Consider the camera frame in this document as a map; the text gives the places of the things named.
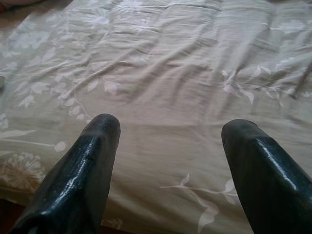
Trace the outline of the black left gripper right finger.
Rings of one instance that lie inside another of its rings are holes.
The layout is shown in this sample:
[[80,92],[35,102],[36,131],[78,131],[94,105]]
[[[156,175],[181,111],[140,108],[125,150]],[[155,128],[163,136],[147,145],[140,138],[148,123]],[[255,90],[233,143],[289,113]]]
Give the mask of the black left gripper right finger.
[[238,198],[255,234],[310,234],[312,179],[255,123],[235,119],[221,131]]

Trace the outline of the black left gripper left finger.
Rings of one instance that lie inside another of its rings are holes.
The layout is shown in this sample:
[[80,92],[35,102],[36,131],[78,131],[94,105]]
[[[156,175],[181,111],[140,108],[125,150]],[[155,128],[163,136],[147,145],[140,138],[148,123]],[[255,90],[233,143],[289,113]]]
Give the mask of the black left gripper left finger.
[[98,234],[110,190],[120,123],[100,114],[49,171],[11,234]]

